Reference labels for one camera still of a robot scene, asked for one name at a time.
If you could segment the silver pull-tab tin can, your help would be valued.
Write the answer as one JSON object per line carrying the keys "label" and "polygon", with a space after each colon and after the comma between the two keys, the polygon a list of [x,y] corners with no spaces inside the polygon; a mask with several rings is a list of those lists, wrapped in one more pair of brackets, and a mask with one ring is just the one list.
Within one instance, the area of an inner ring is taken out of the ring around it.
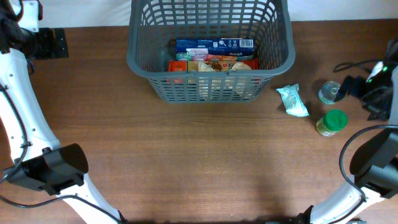
{"label": "silver pull-tab tin can", "polygon": [[327,81],[318,91],[320,101],[326,105],[335,104],[336,95],[340,89],[340,84],[335,81]]}

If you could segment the green-lidded glass jar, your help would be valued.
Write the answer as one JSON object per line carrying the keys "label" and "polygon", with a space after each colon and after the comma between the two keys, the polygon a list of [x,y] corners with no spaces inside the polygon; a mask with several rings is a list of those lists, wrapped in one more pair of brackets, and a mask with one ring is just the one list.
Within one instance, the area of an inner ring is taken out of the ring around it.
{"label": "green-lidded glass jar", "polygon": [[348,117],[344,111],[333,109],[324,114],[316,123],[319,134],[331,137],[340,132],[348,124]]}

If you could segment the teal plastic packet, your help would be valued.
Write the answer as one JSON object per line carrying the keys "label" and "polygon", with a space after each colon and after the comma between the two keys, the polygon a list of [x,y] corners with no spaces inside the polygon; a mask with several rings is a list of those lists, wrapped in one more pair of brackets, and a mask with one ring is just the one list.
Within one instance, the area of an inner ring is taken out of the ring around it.
{"label": "teal plastic packet", "polygon": [[277,88],[276,91],[281,96],[287,114],[296,117],[306,117],[309,115],[306,106],[299,96],[299,84]]}

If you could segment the blue Kimberly-Clark tissue box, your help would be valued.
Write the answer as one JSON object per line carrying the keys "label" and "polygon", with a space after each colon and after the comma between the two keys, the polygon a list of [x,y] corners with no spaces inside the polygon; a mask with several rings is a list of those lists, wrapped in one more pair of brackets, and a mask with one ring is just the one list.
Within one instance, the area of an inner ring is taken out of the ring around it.
{"label": "blue Kimberly-Clark tissue box", "polygon": [[249,56],[254,54],[252,39],[177,39],[176,53],[187,53],[189,50],[204,50],[204,53],[227,56]]}

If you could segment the San Remo spaghetti packet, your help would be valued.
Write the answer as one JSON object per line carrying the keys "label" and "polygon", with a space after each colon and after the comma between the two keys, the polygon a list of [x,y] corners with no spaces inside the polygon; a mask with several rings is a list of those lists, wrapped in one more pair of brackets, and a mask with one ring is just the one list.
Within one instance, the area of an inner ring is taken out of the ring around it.
{"label": "San Remo spaghetti packet", "polygon": [[229,61],[170,61],[170,72],[227,72],[229,70],[258,70],[258,59]]}

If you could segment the beige plastic packet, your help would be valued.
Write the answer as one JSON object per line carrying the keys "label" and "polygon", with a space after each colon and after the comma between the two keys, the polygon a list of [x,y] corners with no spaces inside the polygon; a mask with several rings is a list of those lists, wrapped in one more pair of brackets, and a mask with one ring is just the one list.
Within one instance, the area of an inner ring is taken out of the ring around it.
{"label": "beige plastic packet", "polygon": [[198,82],[201,100],[229,101],[243,96],[248,80],[245,77],[200,77]]}

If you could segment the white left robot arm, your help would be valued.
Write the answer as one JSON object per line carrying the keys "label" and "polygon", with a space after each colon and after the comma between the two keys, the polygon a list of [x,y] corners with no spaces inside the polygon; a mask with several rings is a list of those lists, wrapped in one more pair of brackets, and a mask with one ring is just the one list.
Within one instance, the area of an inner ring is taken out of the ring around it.
{"label": "white left robot arm", "polygon": [[47,124],[32,89],[33,60],[67,58],[63,29],[40,28],[40,1],[1,1],[1,122],[13,166],[1,182],[45,191],[65,201],[86,223],[125,223],[98,192],[78,144],[62,146]]}

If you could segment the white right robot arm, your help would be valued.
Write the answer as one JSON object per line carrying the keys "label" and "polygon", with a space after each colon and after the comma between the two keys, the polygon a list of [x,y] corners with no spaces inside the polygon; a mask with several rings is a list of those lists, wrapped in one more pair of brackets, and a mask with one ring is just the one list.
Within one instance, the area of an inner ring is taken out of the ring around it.
{"label": "white right robot arm", "polygon": [[[368,78],[347,76],[333,100],[354,96],[370,113],[370,121],[382,123],[364,128],[347,140],[339,156],[343,185],[291,223],[354,223],[354,217],[364,209],[397,195],[397,41],[390,40],[385,56],[373,63]],[[343,158],[348,146],[376,129],[379,133],[356,150],[346,173]]]}

